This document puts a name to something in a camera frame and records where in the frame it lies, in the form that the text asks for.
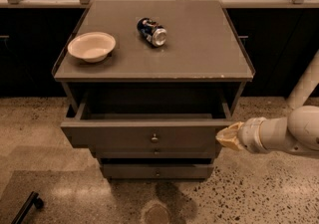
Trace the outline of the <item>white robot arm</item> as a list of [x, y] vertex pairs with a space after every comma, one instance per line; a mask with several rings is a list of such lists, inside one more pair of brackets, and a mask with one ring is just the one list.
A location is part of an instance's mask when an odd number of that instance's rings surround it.
[[250, 153], [282, 151], [291, 155], [319, 156], [319, 108], [305, 106], [319, 84], [319, 51], [300, 77], [287, 103], [293, 111], [286, 117], [253, 117], [219, 131], [216, 140], [233, 150]]

